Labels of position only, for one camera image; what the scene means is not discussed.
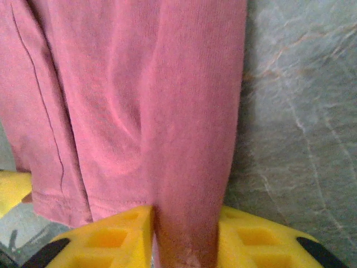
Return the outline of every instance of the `yellow plastic part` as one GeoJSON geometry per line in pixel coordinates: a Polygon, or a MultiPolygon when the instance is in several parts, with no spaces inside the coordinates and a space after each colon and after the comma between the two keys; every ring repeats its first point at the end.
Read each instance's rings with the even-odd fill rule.
{"type": "Polygon", "coordinates": [[[141,206],[63,233],[70,243],[47,268],[150,267],[153,210],[141,206]]]}
{"type": "Polygon", "coordinates": [[[219,268],[323,268],[296,241],[312,236],[234,208],[219,221],[219,268]]]}
{"type": "MultiPolygon", "coordinates": [[[[144,206],[64,233],[54,241],[71,242],[47,267],[150,268],[152,220],[144,206]]],[[[296,241],[313,237],[266,219],[223,207],[219,232],[218,268],[322,268],[296,241]]]]}
{"type": "Polygon", "coordinates": [[[0,218],[30,192],[30,173],[0,171],[0,218]]]}

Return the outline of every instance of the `stone surface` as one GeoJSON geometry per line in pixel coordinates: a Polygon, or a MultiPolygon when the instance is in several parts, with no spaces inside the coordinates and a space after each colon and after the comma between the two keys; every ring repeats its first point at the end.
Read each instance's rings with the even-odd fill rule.
{"type": "Polygon", "coordinates": [[[357,267],[357,1],[250,0],[226,204],[357,267]]]}

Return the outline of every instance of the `pink cloth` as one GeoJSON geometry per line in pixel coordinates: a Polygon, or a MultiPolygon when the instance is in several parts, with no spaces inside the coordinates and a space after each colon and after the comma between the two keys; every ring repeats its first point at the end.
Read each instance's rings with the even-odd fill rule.
{"type": "Polygon", "coordinates": [[[156,206],[163,267],[214,267],[245,0],[0,1],[0,118],[35,212],[156,206]]]}

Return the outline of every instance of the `pink shirt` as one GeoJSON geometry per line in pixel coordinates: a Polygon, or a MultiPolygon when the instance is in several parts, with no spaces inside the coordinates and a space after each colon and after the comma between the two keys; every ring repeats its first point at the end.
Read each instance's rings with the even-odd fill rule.
{"type": "Polygon", "coordinates": [[[245,0],[1,0],[0,118],[35,212],[81,226],[153,204],[162,266],[214,267],[245,12],[245,0]]]}

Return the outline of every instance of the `black plastic piece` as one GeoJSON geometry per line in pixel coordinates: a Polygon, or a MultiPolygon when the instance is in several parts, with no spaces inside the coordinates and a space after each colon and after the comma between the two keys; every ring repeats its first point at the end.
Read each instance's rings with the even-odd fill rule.
{"type": "Polygon", "coordinates": [[[296,240],[324,268],[348,268],[322,244],[306,237],[297,237],[296,240]]]}
{"type": "Polygon", "coordinates": [[[38,253],[33,255],[21,268],[45,268],[68,244],[68,238],[62,238],[48,243],[38,253]]]}
{"type": "Polygon", "coordinates": [[[18,268],[17,263],[11,259],[5,252],[0,250],[0,268],[18,268]]]}

